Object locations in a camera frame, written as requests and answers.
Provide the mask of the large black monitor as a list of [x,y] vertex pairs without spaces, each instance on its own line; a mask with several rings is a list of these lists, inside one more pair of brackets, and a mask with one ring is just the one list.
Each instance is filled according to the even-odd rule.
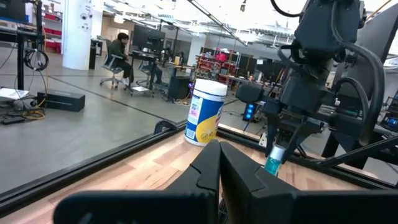
[[[358,31],[356,44],[370,50],[384,63],[397,30],[398,3],[367,22]],[[333,82],[336,83],[343,77],[351,77],[360,82],[368,99],[371,99],[374,89],[373,68],[366,59],[357,56],[353,63],[339,64]]]

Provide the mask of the white round column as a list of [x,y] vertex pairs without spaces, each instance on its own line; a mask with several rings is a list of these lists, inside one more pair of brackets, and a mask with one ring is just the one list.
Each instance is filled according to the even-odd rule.
[[89,69],[92,17],[91,0],[65,0],[62,20],[63,67]]

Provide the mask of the black power strip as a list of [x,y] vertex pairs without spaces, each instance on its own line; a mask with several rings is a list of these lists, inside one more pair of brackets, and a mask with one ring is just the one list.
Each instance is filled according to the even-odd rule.
[[11,125],[23,122],[25,122],[25,119],[23,117],[11,117],[3,119],[0,123],[3,125]]

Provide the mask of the red storage shelving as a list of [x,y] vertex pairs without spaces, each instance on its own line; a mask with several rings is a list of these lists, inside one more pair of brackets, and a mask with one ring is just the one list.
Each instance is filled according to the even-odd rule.
[[217,80],[219,76],[235,75],[238,67],[235,63],[228,63],[208,54],[196,56],[195,77],[207,80]]

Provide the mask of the black equipment stand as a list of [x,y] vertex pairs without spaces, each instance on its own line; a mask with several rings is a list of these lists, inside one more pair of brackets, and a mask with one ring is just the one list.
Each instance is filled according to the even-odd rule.
[[44,31],[42,25],[41,0],[0,0],[0,20],[15,22],[16,24],[27,24],[26,4],[32,4],[35,9],[35,29],[16,28],[9,29],[0,27],[0,42],[16,44],[17,49],[17,88],[24,89],[24,56],[25,43],[28,40],[34,42],[34,47],[43,49]]

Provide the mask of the black office desk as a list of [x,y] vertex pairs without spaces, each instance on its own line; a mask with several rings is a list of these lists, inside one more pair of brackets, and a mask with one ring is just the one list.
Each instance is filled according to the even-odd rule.
[[[157,56],[154,54],[150,54],[148,52],[143,52],[139,50],[132,50],[129,53],[129,56],[131,57],[131,70],[130,70],[130,75],[129,75],[129,83],[126,85],[126,89],[129,91],[130,95],[133,96],[134,92],[143,92],[143,93],[150,93],[152,97],[154,97],[154,91],[153,91],[153,84],[154,84],[154,78],[155,78],[155,69],[156,69],[156,62],[157,62]],[[152,63],[151,71],[150,71],[150,78],[148,82],[147,87],[143,86],[138,86],[138,90],[136,87],[132,87],[131,83],[134,80],[134,60],[142,60],[142,61],[148,61]]]

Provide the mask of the black cabinet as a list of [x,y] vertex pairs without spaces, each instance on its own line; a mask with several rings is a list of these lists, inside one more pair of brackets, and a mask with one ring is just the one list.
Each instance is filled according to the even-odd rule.
[[189,84],[189,77],[171,77],[168,97],[171,100],[181,100],[186,98],[189,92]]

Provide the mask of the black floor box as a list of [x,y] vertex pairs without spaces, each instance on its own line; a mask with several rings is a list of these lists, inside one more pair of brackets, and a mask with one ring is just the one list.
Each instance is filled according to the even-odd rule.
[[85,107],[85,95],[62,90],[48,89],[37,92],[37,101],[44,100],[41,107],[79,112]]

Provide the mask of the computer tower blue lights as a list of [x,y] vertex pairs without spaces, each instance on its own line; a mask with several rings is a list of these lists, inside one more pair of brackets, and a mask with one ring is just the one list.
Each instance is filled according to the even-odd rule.
[[250,121],[253,119],[257,109],[257,104],[247,103],[243,113],[243,121]]

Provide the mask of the blue mouthwash bottle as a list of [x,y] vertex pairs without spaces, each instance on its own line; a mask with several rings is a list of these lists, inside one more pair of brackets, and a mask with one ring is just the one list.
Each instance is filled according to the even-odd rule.
[[270,154],[267,157],[264,169],[270,174],[277,176],[279,167],[282,163],[282,158],[285,152],[285,148],[280,145],[273,145]]

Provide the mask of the disinfecting wipes canister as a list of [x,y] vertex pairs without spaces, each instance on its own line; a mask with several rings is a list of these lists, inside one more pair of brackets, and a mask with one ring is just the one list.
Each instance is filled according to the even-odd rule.
[[228,86],[216,81],[196,79],[185,127],[185,139],[205,146],[216,137]]

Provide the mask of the black desk monitor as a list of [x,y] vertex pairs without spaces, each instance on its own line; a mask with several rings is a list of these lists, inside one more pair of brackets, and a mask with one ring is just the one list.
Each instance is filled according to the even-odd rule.
[[165,33],[141,25],[135,25],[132,35],[132,46],[135,48],[161,51],[164,46]]

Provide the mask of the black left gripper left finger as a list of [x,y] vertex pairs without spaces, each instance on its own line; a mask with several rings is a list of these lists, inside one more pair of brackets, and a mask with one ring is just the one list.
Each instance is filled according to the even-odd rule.
[[61,200],[54,224],[215,224],[221,145],[210,141],[163,190],[83,191]]

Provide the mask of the white floor papers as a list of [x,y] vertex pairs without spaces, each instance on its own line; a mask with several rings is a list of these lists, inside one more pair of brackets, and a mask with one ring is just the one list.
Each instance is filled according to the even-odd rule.
[[13,88],[0,88],[0,102],[20,100],[29,95],[29,91],[16,90]]

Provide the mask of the grey office chair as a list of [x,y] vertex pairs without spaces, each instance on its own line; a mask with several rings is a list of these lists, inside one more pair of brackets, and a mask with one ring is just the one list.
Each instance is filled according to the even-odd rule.
[[105,55],[105,59],[104,59],[104,63],[102,65],[102,67],[105,70],[110,71],[113,76],[111,78],[104,78],[100,81],[99,85],[102,86],[103,83],[105,82],[111,82],[111,85],[113,88],[117,89],[119,84],[121,83],[120,79],[117,79],[115,77],[116,74],[119,74],[123,71],[123,69],[119,66],[116,65],[116,60],[122,59],[122,57],[117,56],[115,54],[111,54],[110,51],[110,46],[111,46],[111,41],[109,39],[105,39],[106,42],[106,47],[107,47],[107,53]]

